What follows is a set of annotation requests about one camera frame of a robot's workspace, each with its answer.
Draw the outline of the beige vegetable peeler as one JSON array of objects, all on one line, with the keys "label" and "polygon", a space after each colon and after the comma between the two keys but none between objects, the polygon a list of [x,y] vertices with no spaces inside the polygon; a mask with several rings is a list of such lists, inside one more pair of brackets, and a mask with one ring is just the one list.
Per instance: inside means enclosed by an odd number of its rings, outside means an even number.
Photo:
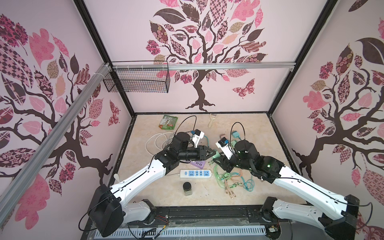
[{"label": "beige vegetable peeler", "polygon": [[210,122],[209,122],[209,124],[208,124],[208,127],[209,127],[209,128],[212,127],[212,125],[213,125],[215,119],[217,118],[217,116],[218,116],[217,114],[210,114]]}]

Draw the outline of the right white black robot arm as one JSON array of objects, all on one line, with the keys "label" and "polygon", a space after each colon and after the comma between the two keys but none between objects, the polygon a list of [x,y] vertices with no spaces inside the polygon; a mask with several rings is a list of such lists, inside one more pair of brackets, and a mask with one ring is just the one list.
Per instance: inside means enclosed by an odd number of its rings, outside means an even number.
[{"label": "right white black robot arm", "polygon": [[233,168],[248,170],[261,181],[284,188],[308,202],[308,205],[300,205],[268,197],[261,209],[266,221],[294,220],[317,227],[334,240],[355,239],[360,204],[358,198],[339,195],[320,187],[283,162],[260,155],[255,145],[247,140],[231,147],[230,141],[222,138],[216,146],[222,151],[219,165],[226,172],[231,172]]}]

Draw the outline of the white blue power strip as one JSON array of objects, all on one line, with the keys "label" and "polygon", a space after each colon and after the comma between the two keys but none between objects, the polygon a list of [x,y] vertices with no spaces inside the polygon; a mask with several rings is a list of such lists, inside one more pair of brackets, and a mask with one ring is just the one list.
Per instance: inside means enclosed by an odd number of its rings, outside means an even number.
[{"label": "white blue power strip", "polygon": [[213,176],[210,170],[180,170],[179,177],[181,179],[208,179]]}]

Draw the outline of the left aluminium rail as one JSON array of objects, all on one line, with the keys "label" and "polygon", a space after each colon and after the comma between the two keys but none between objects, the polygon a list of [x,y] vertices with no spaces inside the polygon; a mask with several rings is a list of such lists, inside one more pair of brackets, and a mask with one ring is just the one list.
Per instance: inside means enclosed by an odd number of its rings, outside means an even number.
[{"label": "left aluminium rail", "polygon": [[8,188],[1,196],[1,224],[5,222],[11,211],[17,205],[19,199],[26,192],[36,175],[39,173],[44,163],[59,144],[60,140],[67,132],[68,128],[79,115],[82,107],[93,94],[97,86],[104,77],[110,72],[111,64],[103,63],[93,74],[91,82],[88,83],[82,93],[74,100],[63,117],[53,128],[53,131],[47,136],[43,143],[36,149],[32,158],[21,169],[20,173],[14,178]]}]

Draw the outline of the black lid glass jar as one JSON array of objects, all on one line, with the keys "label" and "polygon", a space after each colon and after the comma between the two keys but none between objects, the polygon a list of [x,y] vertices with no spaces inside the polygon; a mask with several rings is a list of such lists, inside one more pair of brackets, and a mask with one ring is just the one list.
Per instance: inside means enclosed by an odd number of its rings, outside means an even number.
[{"label": "black lid glass jar", "polygon": [[190,196],[192,194],[192,185],[190,182],[183,183],[183,191],[185,196]]}]

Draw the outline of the rear aluminium rail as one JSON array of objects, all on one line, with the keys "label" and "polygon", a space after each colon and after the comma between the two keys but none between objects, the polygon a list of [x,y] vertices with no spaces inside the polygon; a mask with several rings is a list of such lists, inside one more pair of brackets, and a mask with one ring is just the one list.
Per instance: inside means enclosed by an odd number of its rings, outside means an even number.
[{"label": "rear aluminium rail", "polygon": [[169,71],[184,70],[229,70],[229,69],[293,69],[296,66],[294,62],[260,62],[260,63],[219,63],[219,64],[136,64],[114,65],[113,69],[159,69]]}]

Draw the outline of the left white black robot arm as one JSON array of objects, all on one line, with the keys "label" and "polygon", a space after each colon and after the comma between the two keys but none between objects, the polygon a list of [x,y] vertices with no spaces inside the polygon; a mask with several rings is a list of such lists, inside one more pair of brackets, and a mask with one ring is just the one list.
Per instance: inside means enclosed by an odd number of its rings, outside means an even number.
[{"label": "left white black robot arm", "polygon": [[199,145],[204,133],[195,130],[193,136],[177,133],[172,142],[153,156],[151,162],[131,177],[110,187],[99,186],[93,195],[87,215],[102,237],[113,234],[121,225],[130,222],[154,221],[156,207],[149,200],[131,203],[138,193],[156,180],[166,176],[180,162],[205,161],[216,152],[208,146]]}]

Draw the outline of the green snack packet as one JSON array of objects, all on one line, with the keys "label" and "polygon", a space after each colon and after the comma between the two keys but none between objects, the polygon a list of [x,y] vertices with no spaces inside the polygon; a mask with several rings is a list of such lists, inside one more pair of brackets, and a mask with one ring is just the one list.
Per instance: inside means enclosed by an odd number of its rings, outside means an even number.
[{"label": "green snack packet", "polygon": [[178,121],[178,117],[164,115],[159,123],[159,128],[162,130],[174,130]]}]

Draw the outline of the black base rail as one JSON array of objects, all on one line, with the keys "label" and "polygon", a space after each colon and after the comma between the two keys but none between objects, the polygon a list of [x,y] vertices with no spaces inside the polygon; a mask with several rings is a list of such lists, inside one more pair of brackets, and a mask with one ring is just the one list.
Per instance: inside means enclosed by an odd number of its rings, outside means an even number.
[{"label": "black base rail", "polygon": [[300,213],[298,209],[282,208],[281,213],[273,213],[271,206],[240,205],[240,206],[189,206],[189,207],[155,207],[148,200],[128,204],[122,207],[119,203],[101,204],[89,210],[89,217],[98,228],[120,227],[124,221],[144,222],[150,224],[156,217],[171,221],[181,220],[213,220],[242,219],[251,223],[277,222],[278,219],[294,220],[309,223],[309,212]]}]

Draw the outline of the light green charger plug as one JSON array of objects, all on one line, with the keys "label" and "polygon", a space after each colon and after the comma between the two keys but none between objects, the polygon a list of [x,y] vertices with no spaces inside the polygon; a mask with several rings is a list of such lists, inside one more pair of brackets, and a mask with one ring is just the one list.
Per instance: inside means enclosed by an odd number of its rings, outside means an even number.
[{"label": "light green charger plug", "polygon": [[212,156],[212,159],[219,158],[220,156],[221,156],[221,153],[219,153],[218,151],[216,151],[215,155]]}]

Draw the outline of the dark teal charger plug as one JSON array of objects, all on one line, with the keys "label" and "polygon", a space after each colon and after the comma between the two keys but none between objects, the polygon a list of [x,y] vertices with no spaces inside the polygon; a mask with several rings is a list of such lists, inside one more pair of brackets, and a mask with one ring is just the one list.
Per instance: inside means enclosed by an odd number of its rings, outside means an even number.
[{"label": "dark teal charger plug", "polygon": [[239,139],[239,140],[242,140],[241,137],[240,137],[240,134],[237,132],[237,131],[233,131],[231,133],[232,137],[235,138],[235,139]]}]

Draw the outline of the aluminium rail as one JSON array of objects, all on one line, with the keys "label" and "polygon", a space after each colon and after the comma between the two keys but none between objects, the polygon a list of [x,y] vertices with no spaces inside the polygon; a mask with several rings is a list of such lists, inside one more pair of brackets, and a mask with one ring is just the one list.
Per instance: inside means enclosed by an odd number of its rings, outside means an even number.
[{"label": "aluminium rail", "polygon": [[74,100],[63,117],[53,128],[53,131],[47,136],[43,143],[36,149],[32,158],[21,169],[20,173],[14,178],[8,188],[1,196],[1,224],[5,222],[11,211],[17,205],[19,199],[26,192],[36,175],[39,173],[44,163],[59,144],[60,140],[67,132],[68,128],[79,115],[82,107],[93,94],[97,86],[104,77],[110,72],[111,64],[103,63],[93,74],[91,82],[88,83],[82,93]]},{"label": "aluminium rail", "polygon": [[294,62],[260,62],[260,63],[219,63],[219,64],[136,64],[114,65],[113,69],[159,69],[169,71],[184,70],[229,70],[229,69],[293,69],[296,66]]}]

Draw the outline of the purple power strip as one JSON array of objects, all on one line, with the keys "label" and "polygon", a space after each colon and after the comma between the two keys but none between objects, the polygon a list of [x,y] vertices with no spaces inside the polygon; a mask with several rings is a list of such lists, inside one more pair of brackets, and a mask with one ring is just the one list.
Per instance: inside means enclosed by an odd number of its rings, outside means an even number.
[{"label": "purple power strip", "polygon": [[203,169],[206,164],[206,161],[191,161],[190,164],[199,169]]}]

